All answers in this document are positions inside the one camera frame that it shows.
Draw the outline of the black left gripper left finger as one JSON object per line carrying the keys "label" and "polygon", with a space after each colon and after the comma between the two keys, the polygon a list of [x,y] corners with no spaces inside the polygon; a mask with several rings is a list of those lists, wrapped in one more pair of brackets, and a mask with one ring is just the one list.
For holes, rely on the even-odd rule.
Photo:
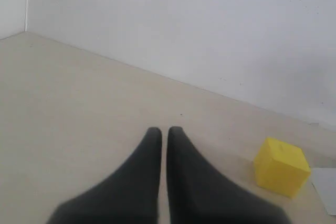
{"label": "black left gripper left finger", "polygon": [[58,206],[48,223],[157,223],[161,158],[161,130],[150,127],[113,174]]}

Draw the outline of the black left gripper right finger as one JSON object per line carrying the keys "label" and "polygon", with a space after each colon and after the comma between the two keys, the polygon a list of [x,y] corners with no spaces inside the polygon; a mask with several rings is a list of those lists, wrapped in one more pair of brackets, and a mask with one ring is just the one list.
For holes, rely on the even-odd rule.
{"label": "black left gripper right finger", "polygon": [[265,223],[263,201],[212,166],[179,126],[167,138],[171,223]]}

